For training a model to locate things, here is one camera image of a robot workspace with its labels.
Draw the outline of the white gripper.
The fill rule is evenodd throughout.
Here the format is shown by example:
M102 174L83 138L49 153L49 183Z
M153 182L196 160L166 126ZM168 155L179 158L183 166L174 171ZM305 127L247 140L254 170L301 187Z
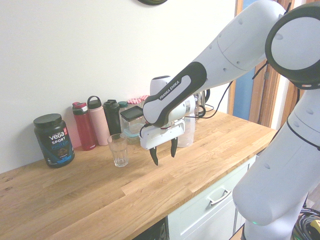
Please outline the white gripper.
M144 127L140 134L140 145L145 150L149 150L150 156L156 166L159 165L157 157L157 146L171 140L170 154L174 158L178 147L178 138L185 132L185 121L176 120L166 129L153 125Z

